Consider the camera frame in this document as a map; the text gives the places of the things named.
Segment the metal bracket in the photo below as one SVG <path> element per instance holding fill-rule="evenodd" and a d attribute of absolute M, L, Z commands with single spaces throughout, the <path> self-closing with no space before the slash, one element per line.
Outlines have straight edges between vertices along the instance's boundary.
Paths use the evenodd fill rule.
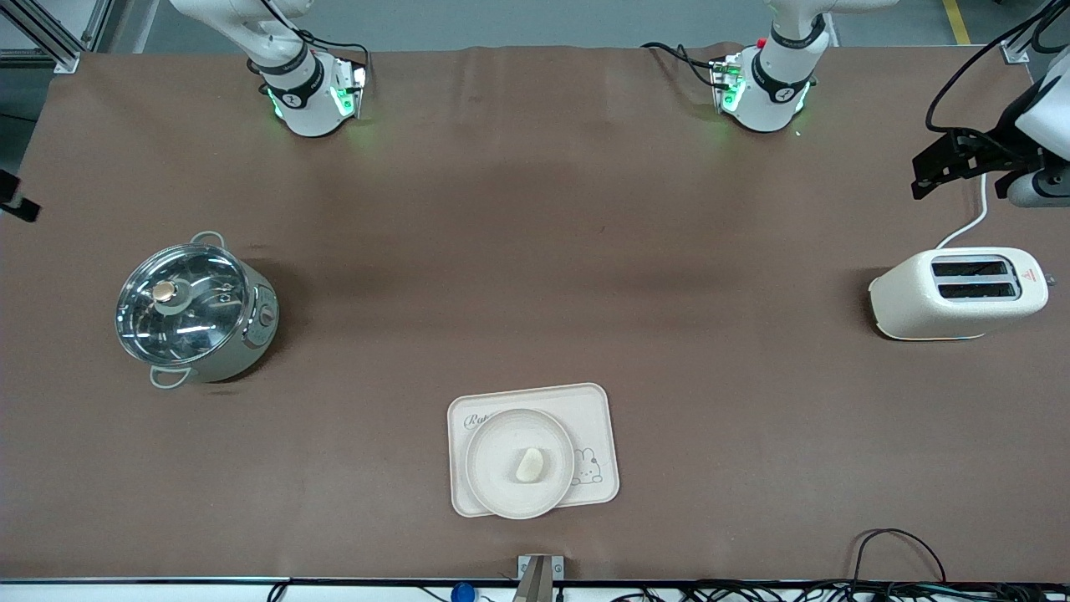
<path fill-rule="evenodd" d="M 1029 53 L 1026 51 L 1028 49 L 1028 40 L 1025 41 L 1025 44 L 1022 44 L 1017 40 L 1004 40 L 999 43 L 999 51 L 1003 52 L 1004 62 L 1007 64 L 1024 64 L 1029 62 Z"/>
<path fill-rule="evenodd" d="M 524 578 L 524 571 L 528 570 L 528 565 L 531 564 L 532 558 L 535 556 L 547 556 L 550 560 L 550 567 L 553 569 L 554 581 L 561 581 L 565 578 L 565 557 L 564 556 L 550 556 L 547 554 L 525 554 L 523 556 L 517 557 L 517 578 Z"/>
<path fill-rule="evenodd" d="M 78 71 L 78 63 L 81 62 L 81 52 L 74 53 L 74 60 L 65 63 L 57 62 L 52 73 L 56 75 L 72 75 Z"/>
<path fill-rule="evenodd" d="M 74 73 L 86 45 L 63 28 L 37 0 L 0 0 L 0 15 L 56 61 L 56 73 Z"/>

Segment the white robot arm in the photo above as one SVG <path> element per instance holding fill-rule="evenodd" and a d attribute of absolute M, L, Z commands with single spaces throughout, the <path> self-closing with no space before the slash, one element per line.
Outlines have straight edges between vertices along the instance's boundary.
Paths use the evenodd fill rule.
<path fill-rule="evenodd" d="M 999 198 L 1026 207 L 1070 206 L 1068 73 L 1070 48 L 1051 62 L 1044 78 L 1014 99 L 988 132 L 932 127 L 943 136 L 914 157 L 914 198 L 924 198 L 941 184 L 960 177 L 1009 171 L 996 182 Z"/>
<path fill-rule="evenodd" d="M 725 58 L 716 70 L 721 88 L 714 102 L 755 132 L 776 132 L 802 109 L 813 68 L 830 36 L 824 13 L 865 13 L 899 0 L 765 0 L 773 9 L 773 31 L 762 47 Z"/>
<path fill-rule="evenodd" d="M 236 44 L 268 82 L 275 113 L 301 136 L 323 136 L 356 117 L 365 66 L 309 47 L 290 21 L 314 0 L 171 0 Z"/>

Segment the lid knob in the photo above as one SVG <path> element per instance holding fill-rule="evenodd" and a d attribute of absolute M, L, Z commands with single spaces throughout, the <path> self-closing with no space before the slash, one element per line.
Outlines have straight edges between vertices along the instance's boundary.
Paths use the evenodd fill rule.
<path fill-rule="evenodd" d="M 178 294 L 179 288 L 174 285 L 171 280 L 164 280 L 156 282 L 156 285 L 152 287 L 152 298 L 156 300 L 157 304 L 167 304 L 168 300 L 174 298 Z"/>

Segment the green led light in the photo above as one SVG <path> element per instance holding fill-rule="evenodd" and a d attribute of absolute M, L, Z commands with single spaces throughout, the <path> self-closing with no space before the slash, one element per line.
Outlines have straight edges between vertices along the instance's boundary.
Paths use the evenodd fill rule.
<path fill-rule="evenodd" d="M 279 108 L 278 101 L 275 99 L 275 94 L 271 91 L 271 88 L 268 89 L 268 97 L 271 98 L 271 104 L 272 104 L 272 106 L 275 107 L 275 117 L 277 117 L 279 119 L 284 119 L 284 117 L 282 117 L 282 109 Z"/>
<path fill-rule="evenodd" d="M 739 107 L 739 98 L 743 97 L 743 93 L 747 91 L 747 82 L 740 77 L 736 79 L 734 86 L 724 92 L 724 101 L 722 106 L 724 110 L 732 112 Z"/>
<path fill-rule="evenodd" d="M 799 92 L 799 103 L 795 105 L 795 112 L 802 110 L 802 105 L 806 104 L 806 93 L 810 91 L 810 84 L 807 83 L 802 91 Z"/>
<path fill-rule="evenodd" d="M 335 87 L 331 87 L 331 96 L 335 99 L 335 104 L 338 105 L 338 112 L 342 117 L 349 117 L 353 114 L 353 95 L 346 90 L 338 90 Z"/>

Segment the wire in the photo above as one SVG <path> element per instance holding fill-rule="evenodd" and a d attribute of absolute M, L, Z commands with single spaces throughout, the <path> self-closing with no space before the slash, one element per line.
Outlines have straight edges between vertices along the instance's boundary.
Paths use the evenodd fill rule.
<path fill-rule="evenodd" d="M 957 127 L 947 127 L 947 126 L 943 126 L 943 125 L 935 125 L 933 123 L 933 115 L 936 113 L 936 107 L 939 106 L 939 103 L 941 103 L 941 101 L 944 99 L 944 96 L 947 95 L 947 93 L 951 90 L 951 88 L 954 87 L 954 84 L 959 81 L 959 79 L 963 76 L 963 74 L 965 74 L 966 71 L 969 70 L 969 67 L 974 66 L 974 64 L 976 64 L 977 61 L 981 60 L 981 57 L 983 57 L 990 50 L 992 50 L 993 48 L 995 48 L 996 46 L 998 46 L 1000 42 L 1003 42 L 1003 41 L 1005 41 L 1005 40 L 1013 36 L 1017 33 L 1025 31 L 1026 29 L 1029 28 L 1029 26 L 1031 26 L 1033 24 L 1037 22 L 1038 20 L 1044 18 L 1053 7 L 1061 5 L 1061 4 L 1065 4 L 1068 1 L 1070 1 L 1070 0 L 1050 0 L 1050 2 L 1043 9 L 1041 9 L 1037 14 L 1030 16 L 1029 18 L 1025 19 L 1024 21 L 1022 21 L 1022 22 L 1015 25 L 1014 27 L 1010 28 L 1009 30 L 1005 31 L 1000 35 L 996 36 L 995 40 L 993 40 L 992 42 L 989 42 L 980 50 L 978 50 L 977 52 L 975 52 L 974 56 L 972 56 L 969 58 L 969 60 L 967 60 L 965 63 L 963 63 L 963 65 L 960 66 L 959 70 L 956 71 L 953 75 L 951 75 L 951 78 L 947 80 L 947 83 L 945 83 L 944 87 L 941 88 L 939 92 L 936 93 L 936 96 L 933 98 L 932 103 L 929 104 L 929 110 L 926 112 L 926 127 L 929 128 L 930 132 L 937 132 L 937 133 L 941 133 L 941 134 L 944 134 L 944 133 L 947 133 L 947 132 L 951 132 L 952 129 L 964 129 L 964 130 L 966 130 L 966 132 L 968 132 L 970 134 L 977 135 L 978 137 L 984 139 L 988 142 L 991 142 L 991 143 L 995 144 L 996 146 L 1000 148 L 1000 150 L 1010 153 L 1012 156 L 1017 156 L 1017 153 L 1011 152 L 1010 150 L 1008 150 L 1003 144 L 1000 144 L 1000 143 L 996 142 L 995 140 L 993 140 L 987 134 L 984 134 L 982 132 L 979 132 L 977 129 L 973 129 L 973 128 L 968 128 L 968 127 L 958 127 L 957 128 Z"/>
<path fill-rule="evenodd" d="M 977 215 L 977 217 L 974 218 L 973 221 L 970 221 L 970 222 L 966 223 L 965 226 L 959 228 L 958 230 L 954 230 L 953 232 L 947 234 L 947 237 L 945 237 L 944 240 L 939 241 L 939 244 L 936 245 L 936 248 L 944 248 L 945 246 L 947 246 L 947 243 L 951 242 L 952 240 L 954 240 L 956 237 L 958 237 L 960 234 L 963 234 L 963 233 L 969 231 L 974 226 L 976 226 L 977 223 L 980 223 L 982 220 L 984 220 L 984 217 L 988 216 L 988 214 L 989 214 L 989 174 L 988 173 L 981 173 L 981 212 Z"/>
<path fill-rule="evenodd" d="M 636 600 L 637 598 L 640 602 L 666 602 L 663 598 L 652 593 L 651 590 L 645 587 L 639 588 L 639 593 L 626 593 L 624 596 L 618 596 L 611 602 L 627 602 L 628 600 Z"/>
<path fill-rule="evenodd" d="M 290 582 L 292 581 L 293 580 L 287 580 L 271 586 L 271 591 L 268 592 L 268 602 L 278 602 L 281 600 L 282 596 L 286 593 L 286 588 L 290 586 Z"/>
<path fill-rule="evenodd" d="M 944 562 L 941 561 L 939 556 L 936 555 L 936 552 L 933 551 L 933 549 L 930 547 L 928 543 L 926 543 L 924 541 L 922 541 L 921 538 L 919 538 L 918 536 L 916 536 L 916 535 L 914 535 L 914 534 L 912 534 L 910 531 L 904 531 L 903 529 L 895 529 L 895 528 L 876 529 L 873 532 L 871 532 L 870 535 L 866 536 L 866 538 L 862 539 L 862 542 L 860 544 L 858 544 L 858 557 L 855 559 L 855 575 L 854 575 L 854 577 L 851 578 L 851 584 L 850 584 L 850 586 L 846 589 L 846 595 L 845 595 L 845 599 L 846 600 L 850 600 L 852 602 L 854 602 L 854 600 L 855 600 L 855 590 L 858 588 L 858 574 L 862 570 L 862 555 L 866 553 L 866 545 L 873 538 L 882 536 L 884 534 L 896 534 L 896 535 L 899 535 L 899 536 L 907 537 L 907 538 L 911 538 L 914 541 L 918 542 L 919 544 L 921 544 L 921 547 L 924 547 L 926 552 L 928 552 L 929 555 L 933 557 L 933 560 L 936 561 L 936 567 L 939 569 L 939 581 L 941 581 L 941 583 L 947 583 L 947 571 L 944 570 Z"/>
<path fill-rule="evenodd" d="M 703 76 L 702 73 L 699 72 L 699 67 L 700 66 L 703 67 L 703 68 L 710 68 L 710 66 L 713 66 L 713 65 L 710 65 L 709 63 L 712 63 L 714 61 L 717 61 L 717 60 L 721 60 L 724 57 L 715 57 L 713 59 L 709 59 L 708 61 L 699 61 L 699 60 L 692 59 L 690 57 L 690 55 L 687 53 L 687 49 L 684 48 L 683 44 L 677 45 L 675 50 L 672 49 L 672 48 L 670 48 L 669 46 L 660 43 L 660 42 L 647 42 L 646 44 L 643 44 L 641 47 L 642 48 L 653 48 L 653 49 L 657 49 L 657 50 L 664 50 L 666 52 L 669 52 L 670 55 L 672 55 L 672 57 L 674 59 L 676 59 L 678 61 L 684 61 L 685 63 L 687 63 L 687 66 L 691 67 L 691 73 L 693 73 L 694 76 L 699 78 L 699 81 L 702 81 L 706 86 L 709 86 L 710 88 L 716 88 L 718 90 L 728 90 L 729 89 L 729 87 L 727 84 L 720 83 L 720 82 L 716 82 L 716 81 L 712 81 L 709 78 Z"/>
<path fill-rule="evenodd" d="M 983 140 L 991 146 L 999 150 L 999 152 L 1004 153 L 1004 155 L 1007 156 L 1008 158 L 1011 158 L 1015 161 L 1024 160 L 1024 157 L 1021 154 L 1010 150 L 1005 144 L 995 140 L 994 138 L 992 138 L 992 136 L 989 136 L 984 132 L 975 129 L 973 127 L 949 127 L 945 125 L 936 125 L 935 123 L 933 123 L 933 117 L 936 114 L 936 107 L 939 106 L 939 103 L 941 101 L 944 99 L 944 96 L 947 95 L 947 93 L 951 90 L 951 88 L 953 88 L 954 84 L 959 81 L 959 79 L 962 78 L 963 74 L 965 74 L 966 71 L 969 70 L 969 67 L 974 66 L 974 64 L 976 64 L 977 61 L 981 59 L 981 57 L 983 57 L 993 48 L 998 46 L 1002 42 L 1010 37 L 1013 37 L 1015 35 L 1020 36 L 1033 24 L 1041 21 L 1043 19 L 1049 19 L 1049 18 L 1054 19 L 1055 17 L 1058 16 L 1058 14 L 1061 14 L 1060 11 L 1065 11 L 1068 6 L 1070 6 L 1070 0 L 1050 0 L 1048 4 L 1045 4 L 1036 14 L 1025 19 L 1024 21 L 1015 25 L 1014 27 L 1008 29 L 1004 33 L 999 34 L 992 42 L 989 42 L 980 50 L 975 52 L 974 56 L 972 56 L 965 63 L 963 63 L 962 66 L 959 67 L 958 71 L 954 72 L 953 75 L 951 75 L 951 78 L 947 80 L 947 83 L 945 83 L 944 87 L 941 88 L 939 92 L 936 93 L 936 96 L 933 97 L 932 103 L 929 104 L 929 110 L 926 112 L 926 127 L 930 132 L 936 132 L 939 134 L 946 134 L 949 132 L 961 132 L 963 134 L 968 134 L 970 136 Z"/>
<path fill-rule="evenodd" d="M 422 585 L 417 585 L 417 586 L 416 586 L 416 589 L 421 589 L 421 590 L 423 590 L 423 591 L 424 591 L 424 593 L 426 593 L 426 595 L 430 596 L 431 598 L 434 598 L 434 599 L 435 599 L 435 600 L 438 600 L 439 602 L 449 602 L 449 601 L 448 601 L 448 600 L 446 600 L 445 598 L 441 598 L 441 597 L 439 597 L 439 596 L 438 596 L 438 595 L 435 595 L 435 593 L 434 593 L 433 591 L 431 591 L 430 589 L 427 589 L 426 587 L 424 587 L 424 586 L 422 586 Z"/>
<path fill-rule="evenodd" d="M 1053 22 L 1055 22 L 1055 19 L 1063 16 L 1063 13 L 1065 13 L 1068 7 L 1070 7 L 1070 4 L 1064 3 L 1061 6 L 1052 10 L 1046 16 L 1044 16 L 1044 18 L 1040 19 L 1037 27 L 1033 29 L 1033 37 L 1029 38 L 1029 46 L 1031 46 L 1034 50 L 1040 52 L 1041 55 L 1057 55 L 1066 49 L 1066 44 L 1063 44 L 1061 46 L 1045 46 L 1040 42 L 1040 36 L 1045 30 L 1048 30 L 1049 27 L 1052 26 Z"/>
<path fill-rule="evenodd" d="M 26 121 L 27 123 L 36 123 L 36 119 L 31 119 L 29 117 L 19 117 L 17 114 L 11 114 L 10 112 L 0 112 L 0 117 L 6 117 L 7 119 L 17 119 L 18 121 Z"/>
<path fill-rule="evenodd" d="M 275 6 L 268 0 L 260 0 L 260 3 L 263 4 L 265 9 L 268 9 L 268 12 L 270 12 L 272 16 L 275 17 L 275 20 L 282 24 L 282 26 L 292 31 L 302 42 L 308 44 L 309 46 L 315 46 L 316 48 L 319 48 L 321 50 L 327 50 L 328 47 L 360 49 L 362 52 L 364 52 L 364 63 L 361 64 L 361 66 L 366 66 L 368 67 L 368 71 L 371 71 L 371 52 L 368 51 L 368 48 L 364 44 L 355 44 L 355 43 L 346 44 L 341 42 L 331 42 L 328 40 L 323 40 L 322 37 L 317 37 L 315 34 L 312 34 L 312 32 L 308 31 L 307 29 L 301 29 L 297 26 L 293 25 L 292 21 L 290 21 L 278 11 L 276 11 Z"/>
<path fill-rule="evenodd" d="M 944 596 L 953 596 L 954 598 L 962 598 L 964 600 L 983 600 L 984 602 L 991 602 L 993 599 L 991 596 L 974 596 L 972 593 L 965 593 L 957 589 L 952 589 L 950 587 L 943 587 L 939 585 L 931 585 L 927 583 L 919 583 L 917 584 L 917 587 L 920 587 L 922 589 L 931 589 L 937 593 L 943 593 Z"/>

